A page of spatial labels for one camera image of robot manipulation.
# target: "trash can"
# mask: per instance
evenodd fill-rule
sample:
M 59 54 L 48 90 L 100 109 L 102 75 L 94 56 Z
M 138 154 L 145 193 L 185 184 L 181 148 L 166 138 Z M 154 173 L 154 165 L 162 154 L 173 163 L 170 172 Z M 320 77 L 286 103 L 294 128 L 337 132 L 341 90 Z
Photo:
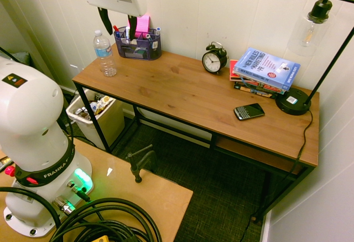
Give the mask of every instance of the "trash can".
M 99 93 L 91 90 L 85 90 L 85 94 L 89 101 L 93 101 L 95 99 L 95 95 Z M 77 109 L 82 108 L 83 106 L 85 106 L 84 102 L 82 102 L 82 98 L 78 96 L 67 107 L 66 113 L 71 120 L 74 120 L 77 123 L 87 139 L 92 141 L 98 148 L 105 150 L 93 122 L 74 114 Z M 108 145 L 111 145 L 124 129 L 123 103 L 114 99 L 107 106 L 107 108 L 96 116 L 96 119 L 98 124 L 100 124 Z

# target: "plastic bottle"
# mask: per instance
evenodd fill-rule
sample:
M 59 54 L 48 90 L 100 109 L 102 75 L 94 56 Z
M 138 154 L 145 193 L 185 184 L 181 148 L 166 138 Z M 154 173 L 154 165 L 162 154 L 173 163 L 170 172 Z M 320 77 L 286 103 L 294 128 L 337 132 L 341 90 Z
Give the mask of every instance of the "plastic bottle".
M 93 47 L 100 60 L 101 71 L 107 77 L 112 77 L 117 73 L 117 65 L 114 62 L 111 44 L 108 38 L 102 35 L 100 30 L 95 31 Z

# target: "pink sticky note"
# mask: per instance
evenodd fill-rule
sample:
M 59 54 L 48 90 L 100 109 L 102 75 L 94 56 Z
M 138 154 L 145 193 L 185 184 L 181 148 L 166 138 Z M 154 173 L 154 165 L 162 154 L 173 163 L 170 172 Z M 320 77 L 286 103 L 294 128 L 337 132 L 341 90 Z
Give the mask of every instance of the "pink sticky note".
M 145 38 L 146 34 L 149 32 L 150 27 L 150 16 L 144 15 L 137 18 L 137 29 L 135 32 L 135 37 L 139 37 L 141 33 L 143 33 L 143 37 Z

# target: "glass lamp shade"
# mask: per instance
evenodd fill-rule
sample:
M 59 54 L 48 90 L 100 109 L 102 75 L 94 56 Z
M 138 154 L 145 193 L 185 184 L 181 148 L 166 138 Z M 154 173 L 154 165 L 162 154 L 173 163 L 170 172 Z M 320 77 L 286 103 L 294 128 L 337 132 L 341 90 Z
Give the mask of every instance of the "glass lamp shade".
M 329 19 L 318 22 L 312 20 L 309 15 L 301 16 L 289 39 L 289 50 L 297 55 L 313 56 L 332 23 L 333 16 Z

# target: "alarm clock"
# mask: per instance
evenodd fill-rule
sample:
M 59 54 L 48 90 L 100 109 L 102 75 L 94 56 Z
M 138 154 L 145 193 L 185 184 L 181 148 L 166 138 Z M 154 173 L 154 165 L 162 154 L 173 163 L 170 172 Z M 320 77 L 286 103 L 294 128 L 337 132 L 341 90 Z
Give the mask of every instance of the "alarm clock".
M 211 44 L 206 47 L 206 50 L 208 50 L 208 52 L 203 55 L 201 60 L 205 70 L 213 74 L 218 74 L 219 70 L 227 63 L 226 50 L 218 42 L 211 42 Z

